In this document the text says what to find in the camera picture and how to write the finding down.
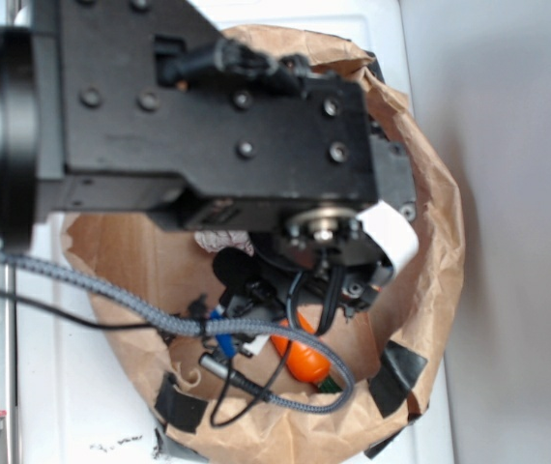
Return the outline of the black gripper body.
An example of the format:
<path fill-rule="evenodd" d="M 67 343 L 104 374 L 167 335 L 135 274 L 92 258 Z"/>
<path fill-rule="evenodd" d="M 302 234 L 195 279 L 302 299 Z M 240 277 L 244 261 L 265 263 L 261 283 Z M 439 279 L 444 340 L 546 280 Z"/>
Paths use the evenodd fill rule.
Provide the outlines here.
<path fill-rule="evenodd" d="M 319 322 L 310 327 L 312 334 L 326 334 L 341 311 L 346 318 L 366 312 L 392 279 L 386 256 L 376 263 L 345 268 L 327 260 L 334 249 L 320 254 L 313 269 L 305 269 L 280 255 L 271 237 L 248 233 L 254 255 L 227 247 L 213 256 L 212 269 L 224 291 L 211 315 L 218 319 L 256 319 L 284 323 L 300 304 L 321 304 Z"/>

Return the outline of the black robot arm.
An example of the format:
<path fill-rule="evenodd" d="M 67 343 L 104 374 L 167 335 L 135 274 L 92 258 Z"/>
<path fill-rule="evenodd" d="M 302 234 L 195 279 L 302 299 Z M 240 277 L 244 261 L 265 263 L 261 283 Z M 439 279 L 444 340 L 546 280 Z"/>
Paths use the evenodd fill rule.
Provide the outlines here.
<path fill-rule="evenodd" d="M 224 37 L 187 1 L 35 1 L 0 25 L 0 263 L 53 212 L 246 231 L 360 305 L 419 249 L 411 163 L 362 87 Z"/>

